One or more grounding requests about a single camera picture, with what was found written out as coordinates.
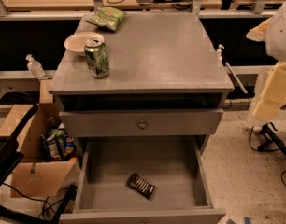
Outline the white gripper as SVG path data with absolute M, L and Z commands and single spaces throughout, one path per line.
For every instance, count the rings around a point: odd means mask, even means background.
M 261 22 L 250 29 L 246 38 L 261 42 L 266 40 L 266 34 L 271 18 Z M 274 118 L 279 110 L 286 105 L 286 62 L 278 61 L 268 71 L 267 81 L 260 93 L 259 101 L 252 112 L 252 117 L 260 121 L 269 121 Z

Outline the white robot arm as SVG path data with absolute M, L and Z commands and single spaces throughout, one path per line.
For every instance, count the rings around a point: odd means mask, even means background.
M 254 119 L 268 121 L 286 105 L 286 1 L 271 18 L 250 29 L 246 38 L 264 41 L 267 55 L 277 60 L 268 71 L 251 115 Z

